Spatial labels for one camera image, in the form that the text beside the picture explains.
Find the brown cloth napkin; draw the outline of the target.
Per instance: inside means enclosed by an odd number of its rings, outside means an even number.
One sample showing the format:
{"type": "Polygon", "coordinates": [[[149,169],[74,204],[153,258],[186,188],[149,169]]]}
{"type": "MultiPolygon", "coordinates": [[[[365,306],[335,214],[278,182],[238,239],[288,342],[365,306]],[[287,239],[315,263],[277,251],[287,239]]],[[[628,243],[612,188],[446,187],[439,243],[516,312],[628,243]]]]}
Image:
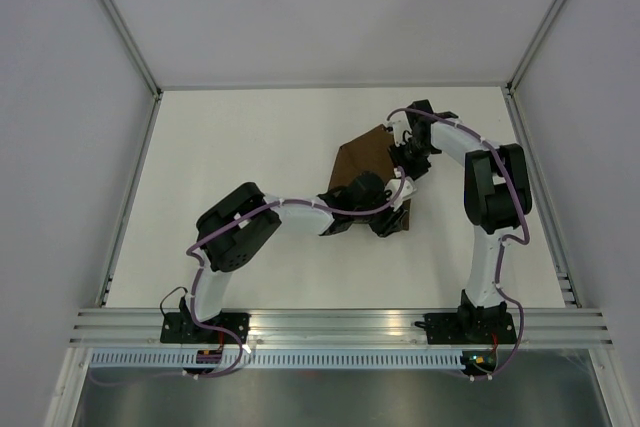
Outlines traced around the brown cloth napkin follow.
{"type": "MultiPolygon", "coordinates": [[[[394,170],[388,153],[388,147],[392,143],[392,135],[383,126],[379,125],[341,145],[336,154],[328,190],[337,186],[346,186],[364,172],[377,174],[386,185],[392,178],[394,170]]],[[[409,229],[411,202],[407,200],[403,206],[408,208],[409,229]]]]}

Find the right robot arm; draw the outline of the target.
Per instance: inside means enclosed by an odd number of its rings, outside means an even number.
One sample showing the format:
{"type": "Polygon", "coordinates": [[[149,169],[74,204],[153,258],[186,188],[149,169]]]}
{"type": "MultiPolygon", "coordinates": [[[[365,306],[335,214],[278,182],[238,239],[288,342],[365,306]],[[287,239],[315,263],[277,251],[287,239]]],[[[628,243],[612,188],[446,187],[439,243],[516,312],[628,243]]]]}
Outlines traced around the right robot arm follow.
{"type": "Polygon", "coordinates": [[[532,194],[523,148],[486,139],[455,114],[434,112],[428,100],[392,111],[385,128],[394,138],[394,166],[412,180],[428,171],[432,154],[444,153],[462,166],[463,206],[474,227],[470,275],[457,309],[427,313],[416,327],[430,345],[517,344],[521,331],[508,312],[513,300],[501,274],[508,245],[530,241],[532,194]]]}

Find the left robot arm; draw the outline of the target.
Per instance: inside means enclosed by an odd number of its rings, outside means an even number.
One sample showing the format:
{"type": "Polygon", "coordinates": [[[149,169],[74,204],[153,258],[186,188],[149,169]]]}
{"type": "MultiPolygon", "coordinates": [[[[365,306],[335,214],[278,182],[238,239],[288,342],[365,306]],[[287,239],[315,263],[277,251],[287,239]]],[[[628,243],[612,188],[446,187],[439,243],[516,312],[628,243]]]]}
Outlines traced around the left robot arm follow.
{"type": "Polygon", "coordinates": [[[413,179],[396,168],[389,181],[365,172],[346,186],[311,198],[283,198],[246,182],[196,222],[197,240],[186,255],[199,267],[187,294],[184,332],[206,343],[218,331],[217,316],[232,273],[249,263],[276,233],[334,236],[366,225],[385,238],[404,228],[405,203],[415,193],[413,179]]]}

